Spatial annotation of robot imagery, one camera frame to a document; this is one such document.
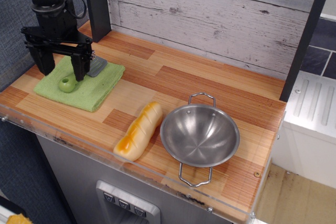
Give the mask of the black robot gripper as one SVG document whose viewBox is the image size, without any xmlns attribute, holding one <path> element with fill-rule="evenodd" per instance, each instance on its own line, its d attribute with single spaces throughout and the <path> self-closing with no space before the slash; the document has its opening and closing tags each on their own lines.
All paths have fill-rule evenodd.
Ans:
<svg viewBox="0 0 336 224">
<path fill-rule="evenodd" d="M 38 26 L 23 27 L 25 45 L 39 71 L 47 76 L 55 68 L 53 54 L 71 57 L 76 80 L 82 81 L 94 58 L 92 39 L 77 29 L 73 8 L 66 6 L 33 6 Z"/>
</svg>

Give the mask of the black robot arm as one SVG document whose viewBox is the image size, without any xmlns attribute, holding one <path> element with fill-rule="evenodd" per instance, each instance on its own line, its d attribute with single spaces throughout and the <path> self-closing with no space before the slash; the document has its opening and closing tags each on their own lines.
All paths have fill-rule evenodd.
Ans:
<svg viewBox="0 0 336 224">
<path fill-rule="evenodd" d="M 80 33 L 73 0 L 32 0 L 38 26 L 23 27 L 25 45 L 39 71 L 50 74 L 55 68 L 54 54 L 71 57 L 77 81 L 82 81 L 94 58 L 92 39 Z"/>
</svg>

